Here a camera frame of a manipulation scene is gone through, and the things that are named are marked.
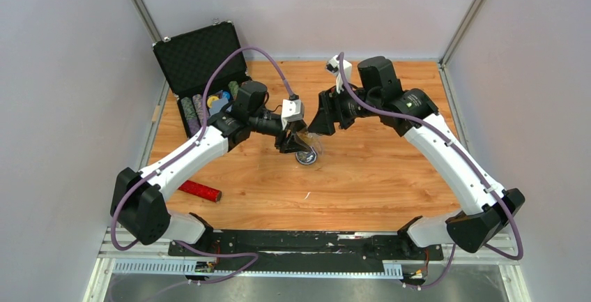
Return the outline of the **clear pill bottle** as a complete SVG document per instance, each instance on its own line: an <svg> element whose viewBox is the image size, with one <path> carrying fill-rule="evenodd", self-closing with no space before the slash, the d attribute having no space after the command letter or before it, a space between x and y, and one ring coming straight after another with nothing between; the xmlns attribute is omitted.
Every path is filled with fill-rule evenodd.
<svg viewBox="0 0 591 302"><path fill-rule="evenodd" d="M311 133L308 131L308 129L302 129L298 131L297 135L310 149L313 149L315 152L317 152L317 154L323 153L320 135Z"/></svg>

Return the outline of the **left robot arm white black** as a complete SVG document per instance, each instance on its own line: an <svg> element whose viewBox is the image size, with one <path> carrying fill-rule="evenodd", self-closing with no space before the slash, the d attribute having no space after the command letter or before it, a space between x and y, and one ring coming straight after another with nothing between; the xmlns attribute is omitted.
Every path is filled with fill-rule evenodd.
<svg viewBox="0 0 591 302"><path fill-rule="evenodd" d="M268 90L247 81L236 98L209 116L201 130L161 160L139 171L126 167L116 177L112 197L112 225L121 225L136 243L158 239L184 241L196 255L213 248L205 223L192 214L167 209L167 200L201 168L230 152L251 133L275 138L280 153L311 151L299 134L307 129L304 105L297 95L283 100L279 114L266 108Z"/></svg>

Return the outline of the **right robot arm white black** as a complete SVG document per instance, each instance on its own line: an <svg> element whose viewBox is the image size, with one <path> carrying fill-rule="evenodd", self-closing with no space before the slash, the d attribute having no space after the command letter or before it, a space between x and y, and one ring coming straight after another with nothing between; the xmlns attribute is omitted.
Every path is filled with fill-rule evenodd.
<svg viewBox="0 0 591 302"><path fill-rule="evenodd" d="M356 119L377 116L431 163L459 203L456 212L418 216L404 225L398 231L404 257L416 258L429 246L452 243L469 253L485 247L507 259L523 258L514 219L525 202L523 193L505 188L476 162L423 90L403 89L393 63L384 56L358 64L360 87L350 84L352 65L343 54L329 59L325 68L335 76L335 86L319 93L309 132L333 135Z"/></svg>

